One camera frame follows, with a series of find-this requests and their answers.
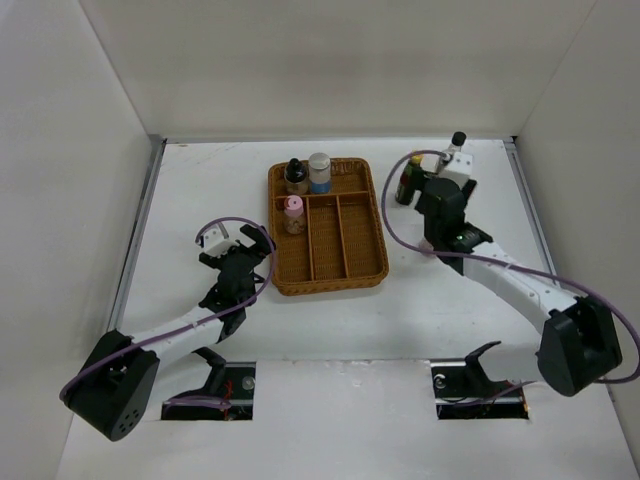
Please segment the green red sauce bottle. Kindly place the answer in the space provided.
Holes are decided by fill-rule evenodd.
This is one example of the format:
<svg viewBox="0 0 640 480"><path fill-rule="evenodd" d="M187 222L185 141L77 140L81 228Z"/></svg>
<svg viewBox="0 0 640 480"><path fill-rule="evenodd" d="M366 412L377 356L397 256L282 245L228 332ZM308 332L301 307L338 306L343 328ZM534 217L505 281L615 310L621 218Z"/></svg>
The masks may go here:
<svg viewBox="0 0 640 480"><path fill-rule="evenodd" d="M424 179L424 171L421 167L423 158L423 155L412 155L402 171L395 193L395 200L400 205L408 206L411 204L416 189Z"/></svg>

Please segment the pink cap spice jar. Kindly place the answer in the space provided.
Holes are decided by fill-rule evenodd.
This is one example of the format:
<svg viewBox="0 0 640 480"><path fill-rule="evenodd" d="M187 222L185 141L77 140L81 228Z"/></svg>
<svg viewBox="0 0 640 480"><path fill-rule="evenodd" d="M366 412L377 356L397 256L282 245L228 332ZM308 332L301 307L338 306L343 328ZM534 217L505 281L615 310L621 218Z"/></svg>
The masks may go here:
<svg viewBox="0 0 640 480"><path fill-rule="evenodd" d="M306 228L304 201L298 195L289 195L284 200L284 228L293 235L301 234Z"/></svg>

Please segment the black cap spice bottle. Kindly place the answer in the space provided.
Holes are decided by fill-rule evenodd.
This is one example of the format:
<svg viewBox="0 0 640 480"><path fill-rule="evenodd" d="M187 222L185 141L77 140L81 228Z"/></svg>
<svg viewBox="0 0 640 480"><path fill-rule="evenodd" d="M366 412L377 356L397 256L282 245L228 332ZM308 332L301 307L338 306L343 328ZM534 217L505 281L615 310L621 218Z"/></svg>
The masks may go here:
<svg viewBox="0 0 640 480"><path fill-rule="evenodd" d="M292 158L284 170L286 192L289 195L305 195L309 190L308 170L298 158Z"/></svg>

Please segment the grey lid blue label jar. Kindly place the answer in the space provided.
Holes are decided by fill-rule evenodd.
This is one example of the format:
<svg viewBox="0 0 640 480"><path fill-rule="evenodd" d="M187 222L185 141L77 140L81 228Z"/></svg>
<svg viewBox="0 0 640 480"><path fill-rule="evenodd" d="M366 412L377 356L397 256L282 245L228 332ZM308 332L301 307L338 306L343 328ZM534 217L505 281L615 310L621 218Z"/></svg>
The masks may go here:
<svg viewBox="0 0 640 480"><path fill-rule="evenodd" d="M308 159L310 192L327 194L331 190L331 158L321 152L313 153Z"/></svg>

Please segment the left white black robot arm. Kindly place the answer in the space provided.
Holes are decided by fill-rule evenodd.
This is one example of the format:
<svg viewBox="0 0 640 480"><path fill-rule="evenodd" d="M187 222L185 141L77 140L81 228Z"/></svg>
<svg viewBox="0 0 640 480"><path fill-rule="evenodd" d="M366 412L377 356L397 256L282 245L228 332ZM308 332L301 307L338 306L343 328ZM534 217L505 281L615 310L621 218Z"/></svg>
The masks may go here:
<svg viewBox="0 0 640 480"><path fill-rule="evenodd" d="M110 441L123 439L140 422L161 370L190 354L206 363L190 375L193 390L163 401L162 417L231 409L229 396L219 395L226 362L212 347L231 337L245 321L247 309L272 279L256 269L276 252L264 227L248 219L239 222L250 245L230 240L223 219L198 232L198 260L215 270L217 277L194 308L142 333L125 335L117 329L105 333L78 374L62 388L59 398L64 405Z"/></svg>

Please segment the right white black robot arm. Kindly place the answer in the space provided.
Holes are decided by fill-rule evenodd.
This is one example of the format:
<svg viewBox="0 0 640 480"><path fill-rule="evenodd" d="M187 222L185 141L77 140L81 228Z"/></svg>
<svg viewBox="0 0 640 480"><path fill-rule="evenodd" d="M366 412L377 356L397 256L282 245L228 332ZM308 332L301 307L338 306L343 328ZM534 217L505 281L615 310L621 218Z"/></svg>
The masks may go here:
<svg viewBox="0 0 640 480"><path fill-rule="evenodd" d="M535 354L542 379L571 397L599 381L622 362L610 307L593 295L578 296L525 272L493 238L468 222L465 210L476 183L457 183L450 173L424 171L411 160L396 200L423 217L425 240L437 257L509 304L536 329Z"/></svg>

